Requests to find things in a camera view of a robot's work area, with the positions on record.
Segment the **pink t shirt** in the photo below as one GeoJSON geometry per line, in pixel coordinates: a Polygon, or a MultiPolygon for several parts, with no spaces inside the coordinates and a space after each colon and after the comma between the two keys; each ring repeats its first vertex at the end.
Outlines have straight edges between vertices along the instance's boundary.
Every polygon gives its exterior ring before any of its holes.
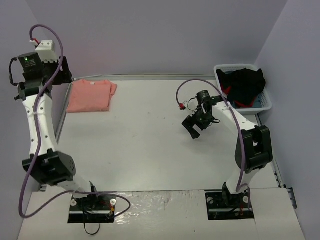
{"type": "Polygon", "coordinates": [[[67,113],[108,112],[118,85],[109,80],[80,79],[72,83],[67,113]]]}

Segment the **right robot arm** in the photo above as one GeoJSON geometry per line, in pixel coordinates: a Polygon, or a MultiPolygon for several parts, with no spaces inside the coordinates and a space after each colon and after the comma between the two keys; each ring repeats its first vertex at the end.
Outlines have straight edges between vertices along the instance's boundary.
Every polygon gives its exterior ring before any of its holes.
{"type": "Polygon", "coordinates": [[[196,94],[197,107],[182,122],[192,139],[200,137],[200,130],[222,123],[236,137],[235,163],[232,176],[223,184],[221,199],[229,207],[239,203],[242,194],[249,192],[253,177],[273,160],[270,130],[249,121],[221,96],[210,96],[207,90],[196,94]]]}

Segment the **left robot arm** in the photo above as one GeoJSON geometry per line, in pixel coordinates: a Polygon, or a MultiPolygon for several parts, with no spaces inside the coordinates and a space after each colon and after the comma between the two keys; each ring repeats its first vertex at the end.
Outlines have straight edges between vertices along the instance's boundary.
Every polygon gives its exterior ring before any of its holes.
{"type": "Polygon", "coordinates": [[[66,57],[44,62],[36,52],[14,58],[23,68],[24,82],[17,84],[18,96],[28,118],[30,132],[29,158],[22,161],[23,169],[38,183],[71,191],[75,199],[89,209],[97,208],[101,197],[92,182],[76,174],[73,158],[58,150],[52,119],[54,85],[70,84],[72,74],[66,57]]]}

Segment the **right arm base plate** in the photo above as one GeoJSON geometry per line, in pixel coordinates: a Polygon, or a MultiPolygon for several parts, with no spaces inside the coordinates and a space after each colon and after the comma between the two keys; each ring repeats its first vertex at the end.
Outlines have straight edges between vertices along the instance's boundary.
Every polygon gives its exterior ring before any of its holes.
{"type": "Polygon", "coordinates": [[[252,204],[247,190],[227,196],[222,190],[205,192],[209,221],[253,220],[252,204]]]}

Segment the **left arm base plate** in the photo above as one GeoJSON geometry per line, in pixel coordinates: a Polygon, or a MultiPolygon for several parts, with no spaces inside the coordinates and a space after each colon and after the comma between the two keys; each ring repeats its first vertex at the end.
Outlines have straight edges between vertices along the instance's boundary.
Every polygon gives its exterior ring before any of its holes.
{"type": "Polygon", "coordinates": [[[115,221],[116,199],[107,195],[78,194],[72,196],[68,224],[109,224],[115,221]]]}

